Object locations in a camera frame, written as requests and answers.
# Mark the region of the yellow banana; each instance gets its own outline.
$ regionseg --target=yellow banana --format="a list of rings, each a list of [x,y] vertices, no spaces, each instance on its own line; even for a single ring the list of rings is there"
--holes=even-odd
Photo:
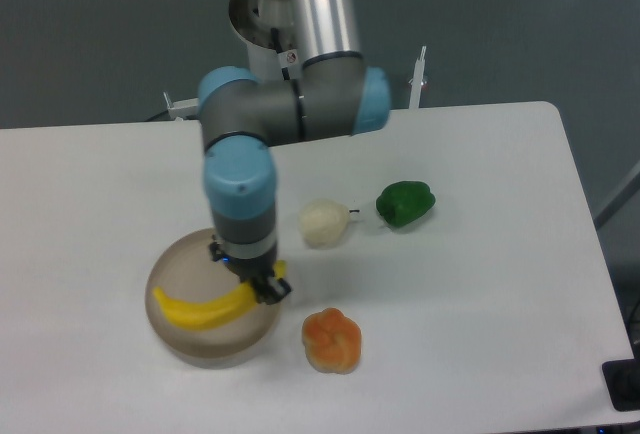
[[[276,278],[281,279],[286,274],[287,265],[284,261],[276,261],[273,270]],[[167,321],[187,331],[215,329],[236,320],[258,305],[253,288],[247,282],[222,297],[202,303],[173,299],[161,287],[153,289],[153,296]]]

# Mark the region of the toy green pepper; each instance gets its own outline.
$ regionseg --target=toy green pepper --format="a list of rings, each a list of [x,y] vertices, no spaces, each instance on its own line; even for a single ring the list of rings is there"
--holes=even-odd
[[[424,216],[436,197],[424,182],[401,181],[387,186],[376,199],[376,209],[391,227],[403,227]]]

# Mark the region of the cable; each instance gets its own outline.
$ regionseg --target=cable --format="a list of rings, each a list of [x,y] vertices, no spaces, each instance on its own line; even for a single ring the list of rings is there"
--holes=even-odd
[[[144,122],[153,122],[156,119],[160,119],[162,116],[166,116],[167,114],[169,114],[169,111],[165,109],[164,111],[156,114],[155,116],[151,116],[149,119],[146,119]]]

